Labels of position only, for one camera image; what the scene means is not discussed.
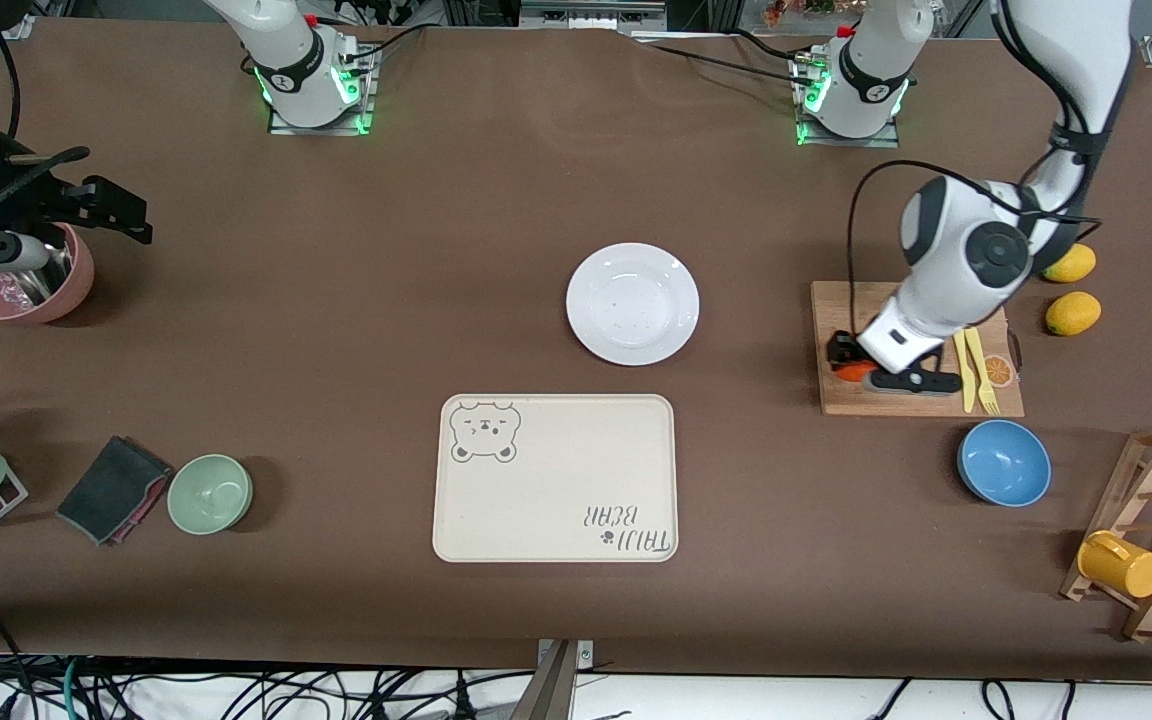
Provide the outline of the yellow mug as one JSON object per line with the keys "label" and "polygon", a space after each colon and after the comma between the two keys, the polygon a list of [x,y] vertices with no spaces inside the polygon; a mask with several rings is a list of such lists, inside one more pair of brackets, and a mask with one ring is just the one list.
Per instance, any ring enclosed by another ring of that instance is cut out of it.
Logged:
{"label": "yellow mug", "polygon": [[1076,569],[1119,593],[1135,598],[1152,594],[1152,551],[1126,541],[1111,530],[1097,530],[1079,544]]}

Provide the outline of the white round plate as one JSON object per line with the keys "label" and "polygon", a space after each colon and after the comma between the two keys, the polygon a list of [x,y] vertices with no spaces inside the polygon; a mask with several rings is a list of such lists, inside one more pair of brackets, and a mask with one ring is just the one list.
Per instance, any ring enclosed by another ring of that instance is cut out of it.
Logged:
{"label": "white round plate", "polygon": [[614,243],[573,272],[567,323],[599,359],[646,366],[675,355],[698,328],[702,302],[684,263],[649,243]]}

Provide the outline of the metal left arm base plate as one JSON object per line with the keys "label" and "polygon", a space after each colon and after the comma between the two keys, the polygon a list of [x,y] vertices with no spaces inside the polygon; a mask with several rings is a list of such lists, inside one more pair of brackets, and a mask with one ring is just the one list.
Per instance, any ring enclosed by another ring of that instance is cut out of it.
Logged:
{"label": "metal left arm base plate", "polygon": [[840,147],[896,149],[896,115],[909,82],[896,88],[854,88],[835,70],[833,58],[796,53],[788,61],[791,78],[805,85],[794,90],[796,135],[799,145],[820,143]]}

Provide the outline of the dark grey folded cloth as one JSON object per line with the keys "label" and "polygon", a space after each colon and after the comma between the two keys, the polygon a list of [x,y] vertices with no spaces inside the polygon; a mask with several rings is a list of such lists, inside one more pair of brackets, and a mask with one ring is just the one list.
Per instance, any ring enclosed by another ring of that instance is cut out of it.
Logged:
{"label": "dark grey folded cloth", "polygon": [[132,439],[111,437],[56,515],[97,546],[122,543],[154,509],[173,471]]}

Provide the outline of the yellow plastic knife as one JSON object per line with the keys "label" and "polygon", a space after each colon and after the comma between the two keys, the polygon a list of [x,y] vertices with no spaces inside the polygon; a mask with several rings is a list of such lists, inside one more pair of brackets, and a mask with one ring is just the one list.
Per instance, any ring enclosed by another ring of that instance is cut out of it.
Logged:
{"label": "yellow plastic knife", "polygon": [[964,331],[960,331],[952,338],[954,341],[955,354],[957,357],[957,370],[961,377],[961,382],[963,382],[963,411],[967,415],[972,415],[975,406],[977,406],[977,373],[975,373],[972,353],[970,353],[967,336]]}

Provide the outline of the yellow plastic fork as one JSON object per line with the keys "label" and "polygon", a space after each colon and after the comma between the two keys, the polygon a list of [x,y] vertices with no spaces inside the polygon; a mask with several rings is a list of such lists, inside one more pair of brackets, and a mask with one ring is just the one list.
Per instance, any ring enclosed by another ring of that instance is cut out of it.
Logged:
{"label": "yellow plastic fork", "polygon": [[975,373],[975,396],[978,397],[983,410],[990,416],[1001,416],[1000,406],[996,402],[995,388],[990,381],[988,367],[986,365],[986,354],[984,354],[979,332],[975,327],[968,327],[963,332],[967,342],[969,359],[972,361]]}

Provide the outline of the metal scoop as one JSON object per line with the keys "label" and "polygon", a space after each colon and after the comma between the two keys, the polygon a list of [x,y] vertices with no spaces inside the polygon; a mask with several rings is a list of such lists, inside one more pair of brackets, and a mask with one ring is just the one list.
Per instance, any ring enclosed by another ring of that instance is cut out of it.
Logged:
{"label": "metal scoop", "polygon": [[18,238],[18,258],[0,265],[0,291],[18,306],[38,306],[51,300],[67,281],[71,255],[65,243],[50,243],[29,234]]}

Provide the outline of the wooden cutting board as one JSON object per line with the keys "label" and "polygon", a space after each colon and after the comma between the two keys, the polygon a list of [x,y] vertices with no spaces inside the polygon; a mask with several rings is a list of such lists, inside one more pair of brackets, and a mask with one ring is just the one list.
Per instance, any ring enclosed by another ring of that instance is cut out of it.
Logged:
{"label": "wooden cutting board", "polygon": [[[826,346],[838,331],[850,328],[849,283],[846,281],[814,281],[812,283],[812,314],[814,325],[814,361],[823,414],[835,416],[886,416],[886,418],[952,418],[965,419],[963,395],[927,396],[905,393],[874,392],[861,382],[847,382],[829,367]],[[1025,407],[1021,395],[1018,369],[1011,361],[1009,319],[1005,309],[992,314],[977,327],[980,347],[988,361],[996,363],[1005,357],[1011,376],[1005,382],[992,382],[996,406],[1005,418],[1024,418]]]}

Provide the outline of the green bowl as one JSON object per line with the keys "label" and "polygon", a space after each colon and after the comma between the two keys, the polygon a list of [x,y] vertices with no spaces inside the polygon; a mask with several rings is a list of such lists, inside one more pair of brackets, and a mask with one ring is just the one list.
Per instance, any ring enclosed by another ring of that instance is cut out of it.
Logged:
{"label": "green bowl", "polygon": [[250,473],[237,460],[220,454],[187,462],[166,493],[169,518],[191,536],[215,535],[237,524],[252,500]]}

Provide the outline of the cream tray with bear print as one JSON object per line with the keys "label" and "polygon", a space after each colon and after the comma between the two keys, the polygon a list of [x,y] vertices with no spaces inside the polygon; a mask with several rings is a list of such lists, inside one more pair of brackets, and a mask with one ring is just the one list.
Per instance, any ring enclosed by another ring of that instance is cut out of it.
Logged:
{"label": "cream tray with bear print", "polygon": [[664,562],[676,471],[667,397],[448,397],[431,546],[445,562]]}

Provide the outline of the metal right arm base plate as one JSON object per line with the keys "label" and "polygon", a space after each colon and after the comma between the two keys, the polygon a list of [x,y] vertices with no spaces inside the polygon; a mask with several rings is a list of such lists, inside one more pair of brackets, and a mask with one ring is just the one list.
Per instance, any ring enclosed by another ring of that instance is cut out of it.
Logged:
{"label": "metal right arm base plate", "polygon": [[262,100],[268,109],[270,135],[285,136],[366,136],[374,123],[376,99],[378,99],[381,74],[381,54],[349,61],[332,70],[334,94],[332,100],[340,105],[342,113],[320,126],[297,126],[288,122],[271,103],[270,91],[262,90]]}

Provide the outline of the grey metal stand pole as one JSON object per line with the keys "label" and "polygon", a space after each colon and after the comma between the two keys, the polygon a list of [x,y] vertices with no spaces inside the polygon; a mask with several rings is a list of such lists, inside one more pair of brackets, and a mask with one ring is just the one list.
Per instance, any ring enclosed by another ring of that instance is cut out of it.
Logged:
{"label": "grey metal stand pole", "polygon": [[573,692],[581,662],[589,659],[579,641],[545,641],[539,664],[511,720],[570,720]]}

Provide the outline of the yellow lemon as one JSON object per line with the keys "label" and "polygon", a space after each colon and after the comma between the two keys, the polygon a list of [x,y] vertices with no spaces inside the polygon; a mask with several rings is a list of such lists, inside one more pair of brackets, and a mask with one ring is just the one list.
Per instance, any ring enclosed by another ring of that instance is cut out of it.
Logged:
{"label": "yellow lemon", "polygon": [[1071,338],[1092,328],[1101,314],[1101,302],[1091,293],[1069,291],[1051,302],[1044,325],[1053,336]]}
{"label": "yellow lemon", "polygon": [[1064,256],[1043,270],[1043,278],[1048,282],[1071,285],[1082,281],[1096,270],[1097,256],[1092,247],[1074,243]]}

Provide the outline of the blue bowl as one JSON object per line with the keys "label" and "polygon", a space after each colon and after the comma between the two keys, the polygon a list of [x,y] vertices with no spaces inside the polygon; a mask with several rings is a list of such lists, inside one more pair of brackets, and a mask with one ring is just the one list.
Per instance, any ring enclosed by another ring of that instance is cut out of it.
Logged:
{"label": "blue bowl", "polygon": [[1020,509],[1046,497],[1051,458],[1041,439],[1015,420],[980,420],[956,452],[957,473],[973,497]]}

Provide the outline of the pink bowl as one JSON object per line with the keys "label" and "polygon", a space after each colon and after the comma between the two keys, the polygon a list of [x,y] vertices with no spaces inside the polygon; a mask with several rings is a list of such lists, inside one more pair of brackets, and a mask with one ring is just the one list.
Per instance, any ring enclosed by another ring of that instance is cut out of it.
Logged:
{"label": "pink bowl", "polygon": [[73,313],[84,300],[88,300],[88,293],[92,290],[94,279],[94,263],[90,247],[78,236],[73,225],[56,223],[56,227],[65,232],[65,249],[70,258],[70,270],[65,282],[50,300],[45,300],[38,306],[20,306],[5,300],[3,291],[0,291],[0,324],[41,325],[56,323],[56,320]]}

